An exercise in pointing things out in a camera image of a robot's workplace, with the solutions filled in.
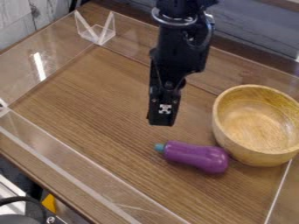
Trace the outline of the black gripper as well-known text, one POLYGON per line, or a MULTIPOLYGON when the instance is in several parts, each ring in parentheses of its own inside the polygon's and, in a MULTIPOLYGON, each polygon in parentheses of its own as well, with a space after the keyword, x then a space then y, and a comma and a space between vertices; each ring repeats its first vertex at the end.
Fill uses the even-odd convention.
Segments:
POLYGON ((153 14, 159 24, 156 46, 149 51, 149 103, 147 119, 151 125, 173 126, 185 77, 205 68, 215 30, 213 17, 195 14, 168 17, 153 14))

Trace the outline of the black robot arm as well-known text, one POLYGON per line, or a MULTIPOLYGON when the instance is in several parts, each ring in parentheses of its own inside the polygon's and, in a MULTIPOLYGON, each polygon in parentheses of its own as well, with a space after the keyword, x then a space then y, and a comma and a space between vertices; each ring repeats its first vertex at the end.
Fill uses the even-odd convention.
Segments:
POLYGON ((175 123, 185 77, 204 71, 215 30, 208 7, 219 0, 156 0, 152 18, 159 24, 155 47, 149 51, 149 102, 147 119, 152 125, 175 123))

